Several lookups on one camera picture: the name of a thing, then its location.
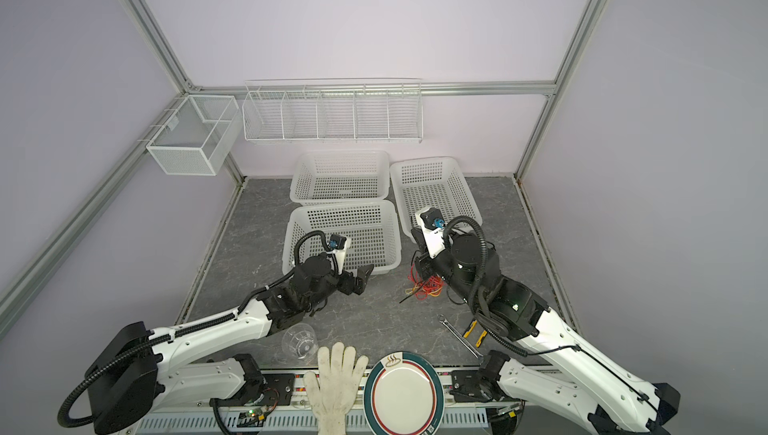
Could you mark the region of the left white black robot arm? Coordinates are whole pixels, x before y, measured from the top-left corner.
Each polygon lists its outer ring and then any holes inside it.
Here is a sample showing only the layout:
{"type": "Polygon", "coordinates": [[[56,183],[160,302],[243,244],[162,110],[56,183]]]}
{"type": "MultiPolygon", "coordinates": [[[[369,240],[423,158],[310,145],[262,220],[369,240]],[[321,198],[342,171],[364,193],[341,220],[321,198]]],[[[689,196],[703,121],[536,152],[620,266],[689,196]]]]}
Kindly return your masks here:
{"type": "Polygon", "coordinates": [[[210,355],[286,330],[323,309],[334,293],[362,294],[372,272],[370,265],[349,272],[336,255],[316,255],[219,314],[153,330],[142,322],[129,324],[64,399],[57,422],[64,428],[90,425],[97,434],[114,434],[171,406],[201,402],[219,410],[263,401],[279,405],[279,389],[269,386],[253,356],[212,362],[210,355]]]}

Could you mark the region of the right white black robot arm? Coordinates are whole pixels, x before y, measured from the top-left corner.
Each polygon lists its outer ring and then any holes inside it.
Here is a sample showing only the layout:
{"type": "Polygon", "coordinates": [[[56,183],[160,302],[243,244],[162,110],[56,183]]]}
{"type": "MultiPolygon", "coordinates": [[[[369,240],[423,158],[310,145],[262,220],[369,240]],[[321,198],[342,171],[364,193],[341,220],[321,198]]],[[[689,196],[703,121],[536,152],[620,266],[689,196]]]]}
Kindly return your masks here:
{"type": "Polygon", "coordinates": [[[482,238],[434,230],[417,243],[417,273],[443,279],[503,346],[479,372],[497,394],[532,402],[591,434],[665,433],[679,392],[631,374],[588,343],[542,297],[503,275],[482,238]]]}

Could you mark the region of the clear drinking glass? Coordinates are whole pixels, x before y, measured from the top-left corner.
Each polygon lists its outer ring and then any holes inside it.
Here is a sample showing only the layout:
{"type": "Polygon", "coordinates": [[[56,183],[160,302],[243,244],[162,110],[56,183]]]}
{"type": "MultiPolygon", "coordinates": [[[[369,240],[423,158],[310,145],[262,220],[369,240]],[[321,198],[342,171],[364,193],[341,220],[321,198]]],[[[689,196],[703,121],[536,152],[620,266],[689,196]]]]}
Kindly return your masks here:
{"type": "Polygon", "coordinates": [[[311,358],[319,348],[315,330],[307,323],[288,328],[283,334],[281,346],[283,353],[291,360],[311,358]]]}

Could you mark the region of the right white plastic basket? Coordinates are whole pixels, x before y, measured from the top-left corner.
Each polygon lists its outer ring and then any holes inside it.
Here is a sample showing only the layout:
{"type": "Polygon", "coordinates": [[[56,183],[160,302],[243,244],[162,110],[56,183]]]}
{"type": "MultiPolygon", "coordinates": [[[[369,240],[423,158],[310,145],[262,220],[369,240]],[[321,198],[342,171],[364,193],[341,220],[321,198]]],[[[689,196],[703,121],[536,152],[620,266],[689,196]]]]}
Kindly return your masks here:
{"type": "Polygon", "coordinates": [[[447,221],[469,216],[482,224],[482,216],[466,178],[451,157],[407,160],[390,166],[391,186],[400,224],[414,242],[411,229],[417,226],[415,213],[427,206],[438,208],[447,221]]]}

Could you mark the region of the silver combination wrench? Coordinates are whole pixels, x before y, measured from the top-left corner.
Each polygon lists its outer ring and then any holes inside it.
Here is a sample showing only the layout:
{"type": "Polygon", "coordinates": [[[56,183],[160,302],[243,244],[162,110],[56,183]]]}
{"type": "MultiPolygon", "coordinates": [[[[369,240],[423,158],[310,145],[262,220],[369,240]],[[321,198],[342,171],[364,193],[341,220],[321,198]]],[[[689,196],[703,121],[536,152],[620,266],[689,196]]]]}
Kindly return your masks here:
{"type": "Polygon", "coordinates": [[[456,338],[476,359],[481,360],[483,355],[474,347],[463,335],[456,329],[443,315],[438,316],[439,323],[448,330],[448,332],[456,338]]]}

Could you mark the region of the rear white plastic basket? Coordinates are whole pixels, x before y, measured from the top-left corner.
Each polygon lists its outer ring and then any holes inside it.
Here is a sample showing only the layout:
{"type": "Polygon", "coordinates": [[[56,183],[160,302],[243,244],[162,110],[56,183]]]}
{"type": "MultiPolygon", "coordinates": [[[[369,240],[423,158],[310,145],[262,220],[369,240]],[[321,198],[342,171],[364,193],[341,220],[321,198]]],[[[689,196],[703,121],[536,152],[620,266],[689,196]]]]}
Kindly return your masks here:
{"type": "Polygon", "coordinates": [[[389,155],[380,150],[308,152],[295,165],[290,199],[301,205],[382,200],[389,167],[389,155]]]}

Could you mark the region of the white knit glove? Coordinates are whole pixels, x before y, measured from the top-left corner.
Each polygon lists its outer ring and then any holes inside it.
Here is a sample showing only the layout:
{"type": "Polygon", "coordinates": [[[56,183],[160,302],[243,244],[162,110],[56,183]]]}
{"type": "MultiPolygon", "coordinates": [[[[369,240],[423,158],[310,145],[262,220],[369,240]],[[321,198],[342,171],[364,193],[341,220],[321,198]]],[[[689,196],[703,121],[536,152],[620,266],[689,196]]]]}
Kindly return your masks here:
{"type": "Polygon", "coordinates": [[[336,342],[320,347],[316,371],[303,375],[303,384],[319,435],[346,433],[346,416],[352,409],[368,364],[356,348],[336,342]]]}

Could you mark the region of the white plate green red rim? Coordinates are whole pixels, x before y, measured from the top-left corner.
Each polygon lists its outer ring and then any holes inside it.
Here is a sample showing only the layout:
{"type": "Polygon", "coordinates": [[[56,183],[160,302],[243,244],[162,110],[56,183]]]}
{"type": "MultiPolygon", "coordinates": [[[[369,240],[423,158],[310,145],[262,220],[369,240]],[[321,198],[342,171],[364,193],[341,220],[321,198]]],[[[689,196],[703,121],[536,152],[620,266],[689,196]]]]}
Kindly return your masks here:
{"type": "Polygon", "coordinates": [[[445,410],[443,385],[422,356],[402,351],[380,359],[363,390],[363,410],[379,435],[435,434],[445,410]]]}

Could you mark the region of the green circuit board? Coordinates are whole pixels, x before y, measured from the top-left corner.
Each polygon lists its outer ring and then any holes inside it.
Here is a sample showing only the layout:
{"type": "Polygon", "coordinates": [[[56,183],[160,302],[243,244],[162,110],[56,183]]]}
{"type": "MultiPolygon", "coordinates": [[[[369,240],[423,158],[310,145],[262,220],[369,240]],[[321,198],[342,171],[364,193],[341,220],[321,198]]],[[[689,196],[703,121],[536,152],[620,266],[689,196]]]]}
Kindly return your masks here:
{"type": "Polygon", "coordinates": [[[262,427],[267,415],[261,410],[247,410],[240,412],[237,419],[237,427],[262,427]]]}

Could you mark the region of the small white mesh box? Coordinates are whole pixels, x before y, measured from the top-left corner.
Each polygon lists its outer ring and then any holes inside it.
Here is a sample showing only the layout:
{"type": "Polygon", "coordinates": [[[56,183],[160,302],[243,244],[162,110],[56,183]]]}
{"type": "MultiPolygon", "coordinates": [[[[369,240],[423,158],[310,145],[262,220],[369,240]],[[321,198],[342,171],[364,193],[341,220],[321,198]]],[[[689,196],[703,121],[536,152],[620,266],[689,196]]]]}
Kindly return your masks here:
{"type": "Polygon", "coordinates": [[[149,140],[147,150],[167,175],[215,176],[241,130],[235,97],[188,95],[149,140]]]}

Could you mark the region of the yellow handled pliers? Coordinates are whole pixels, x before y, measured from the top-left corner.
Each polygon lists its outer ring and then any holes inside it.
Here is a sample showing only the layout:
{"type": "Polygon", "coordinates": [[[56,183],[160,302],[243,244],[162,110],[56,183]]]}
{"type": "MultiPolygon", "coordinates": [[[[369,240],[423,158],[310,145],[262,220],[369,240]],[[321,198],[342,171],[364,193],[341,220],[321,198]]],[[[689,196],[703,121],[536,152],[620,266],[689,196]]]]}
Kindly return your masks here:
{"type": "Polygon", "coordinates": [[[482,346],[486,337],[487,331],[476,319],[473,319],[467,325],[463,333],[463,338],[467,341],[471,341],[476,349],[479,349],[482,346]]]}

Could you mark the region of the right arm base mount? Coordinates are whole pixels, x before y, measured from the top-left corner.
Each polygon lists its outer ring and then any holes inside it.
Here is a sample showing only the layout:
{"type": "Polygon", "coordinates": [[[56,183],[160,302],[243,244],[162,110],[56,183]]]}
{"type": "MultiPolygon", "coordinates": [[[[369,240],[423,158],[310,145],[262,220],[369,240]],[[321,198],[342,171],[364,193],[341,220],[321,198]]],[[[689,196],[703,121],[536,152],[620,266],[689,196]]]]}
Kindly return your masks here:
{"type": "Polygon", "coordinates": [[[478,370],[453,370],[451,373],[450,395],[459,403],[490,403],[512,401],[495,382],[480,374],[478,370]]]}

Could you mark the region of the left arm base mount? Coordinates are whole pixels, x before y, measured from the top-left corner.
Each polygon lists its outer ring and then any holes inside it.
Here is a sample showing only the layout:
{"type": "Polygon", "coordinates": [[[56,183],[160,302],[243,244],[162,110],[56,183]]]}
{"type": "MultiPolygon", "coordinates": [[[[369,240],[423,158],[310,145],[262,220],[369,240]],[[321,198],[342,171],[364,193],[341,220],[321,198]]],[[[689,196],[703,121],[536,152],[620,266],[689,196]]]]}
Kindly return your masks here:
{"type": "Polygon", "coordinates": [[[263,374],[259,381],[246,381],[234,395],[218,398],[218,406],[288,406],[291,404],[295,380],[295,375],[289,372],[263,374]]]}

